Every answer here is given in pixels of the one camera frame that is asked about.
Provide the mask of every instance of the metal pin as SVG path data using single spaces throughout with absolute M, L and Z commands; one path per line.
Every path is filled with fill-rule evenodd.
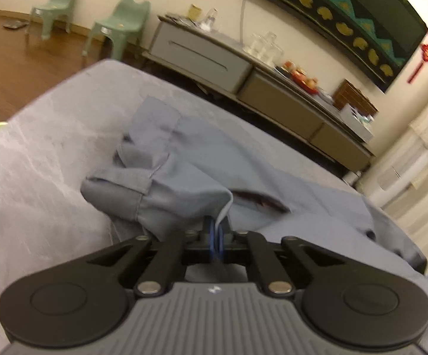
M 158 282 L 141 282 L 137 289 L 144 295 L 151 295 L 161 291 L 161 285 Z
M 272 293 L 282 294 L 282 293 L 290 293 L 293 290 L 293 286 L 288 282 L 271 282 L 268 284 L 268 289 Z

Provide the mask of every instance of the wooden floor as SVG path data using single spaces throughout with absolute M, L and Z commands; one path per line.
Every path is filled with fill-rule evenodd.
M 5 21 L 0 17 L 0 121 L 84 66 L 85 37 L 54 28 L 51 39 L 43 42 L 41 27 L 34 25 L 27 44 L 25 29 L 5 29 Z M 101 43 L 93 41 L 87 66 L 97 61 L 100 48 Z

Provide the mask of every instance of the yellow cup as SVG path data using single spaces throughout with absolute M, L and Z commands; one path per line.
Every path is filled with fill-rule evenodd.
M 196 5 L 194 4 L 191 4 L 189 10 L 187 11 L 187 18 L 192 21 L 197 21 L 199 20 L 199 16 L 201 16 L 202 11 L 203 10 L 201 8 L 196 7 Z

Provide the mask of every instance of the fruit plate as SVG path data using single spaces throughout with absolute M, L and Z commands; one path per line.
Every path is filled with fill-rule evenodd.
M 304 89 L 309 94 L 318 94 L 319 93 L 319 91 L 317 89 L 309 88 L 304 81 L 298 79 L 294 74 L 291 75 L 291 80 L 293 80 L 296 84 L 298 84 L 302 89 Z

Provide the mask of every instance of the television screen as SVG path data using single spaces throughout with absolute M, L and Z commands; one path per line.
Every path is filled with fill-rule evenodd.
M 407 0 L 269 0 L 340 48 L 383 92 L 428 32 Z

